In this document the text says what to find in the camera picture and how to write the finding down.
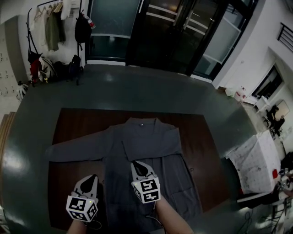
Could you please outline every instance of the shirt pocket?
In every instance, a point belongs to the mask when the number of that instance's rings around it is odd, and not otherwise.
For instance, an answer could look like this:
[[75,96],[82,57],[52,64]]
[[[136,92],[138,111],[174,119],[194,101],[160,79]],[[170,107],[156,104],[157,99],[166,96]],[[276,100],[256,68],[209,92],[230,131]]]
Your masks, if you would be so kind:
[[177,213],[188,220],[201,213],[201,202],[195,193],[194,188],[172,193]]

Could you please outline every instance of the black bag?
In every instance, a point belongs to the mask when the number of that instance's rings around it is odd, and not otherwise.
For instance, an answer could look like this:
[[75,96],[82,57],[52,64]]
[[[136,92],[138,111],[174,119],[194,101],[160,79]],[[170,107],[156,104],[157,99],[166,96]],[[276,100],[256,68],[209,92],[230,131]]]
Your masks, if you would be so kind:
[[79,13],[78,19],[75,25],[75,39],[77,43],[86,43],[91,37],[92,29],[88,24],[87,19],[83,17],[82,13]]
[[57,80],[66,80],[68,78],[69,65],[65,65],[58,61],[53,64],[53,67],[56,72]]
[[[33,52],[32,49],[31,49],[30,37],[31,37],[31,40],[32,40],[32,43],[33,43],[33,47],[35,48],[36,53]],[[27,60],[29,61],[30,64],[32,64],[36,59],[39,59],[42,56],[42,54],[39,54],[38,53],[38,51],[36,49],[36,46],[35,46],[35,43],[33,42],[33,37],[31,35],[31,31],[29,31],[28,26],[27,26],[27,39],[28,39],[28,55],[27,55]]]
[[68,68],[68,75],[71,79],[78,75],[78,72],[81,69],[80,64],[81,64],[81,58],[75,54]]

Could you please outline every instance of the white table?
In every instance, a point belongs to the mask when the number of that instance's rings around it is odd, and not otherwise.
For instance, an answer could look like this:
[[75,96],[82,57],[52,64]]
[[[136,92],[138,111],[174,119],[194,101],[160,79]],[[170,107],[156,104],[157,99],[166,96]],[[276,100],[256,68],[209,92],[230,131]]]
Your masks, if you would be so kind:
[[258,111],[257,111],[257,113],[258,113],[258,112],[263,112],[266,109],[268,109],[270,107],[270,103],[264,96],[261,96],[260,99],[255,104],[255,106],[257,106],[257,108],[258,108]]
[[272,172],[280,171],[281,162],[269,130],[252,136],[226,158],[234,164],[244,194],[273,191],[276,181]]

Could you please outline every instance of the wooden table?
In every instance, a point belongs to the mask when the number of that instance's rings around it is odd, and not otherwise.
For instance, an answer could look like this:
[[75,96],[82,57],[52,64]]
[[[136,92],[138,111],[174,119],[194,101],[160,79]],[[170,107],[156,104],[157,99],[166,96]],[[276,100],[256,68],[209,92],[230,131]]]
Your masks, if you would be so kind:
[[[53,144],[103,131],[109,126],[125,123],[130,117],[159,118],[179,128],[184,159],[198,190],[203,212],[229,198],[228,185],[216,146],[203,115],[128,112],[89,109],[61,109]],[[51,226],[67,230],[72,222],[65,210],[67,196],[77,181],[97,174],[103,189],[104,166],[101,161],[49,163],[48,203]],[[106,232],[105,207],[99,202],[99,215]]]

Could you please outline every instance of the backpack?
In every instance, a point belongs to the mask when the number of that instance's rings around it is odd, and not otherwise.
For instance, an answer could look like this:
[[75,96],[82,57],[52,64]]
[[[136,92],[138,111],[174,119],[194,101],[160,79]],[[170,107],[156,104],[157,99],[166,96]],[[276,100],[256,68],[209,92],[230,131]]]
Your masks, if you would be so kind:
[[87,19],[79,13],[75,25],[75,40],[77,43],[86,43],[91,37],[92,29],[88,24]]
[[81,58],[77,55],[74,55],[72,58],[72,62],[69,64],[68,68],[68,76],[72,80],[74,77],[76,77],[76,84],[78,85],[78,72],[83,71],[83,68],[80,66],[81,64]]
[[39,62],[41,66],[39,67],[38,77],[41,81],[46,83],[56,81],[56,72],[52,65],[52,62],[46,57],[40,57]]

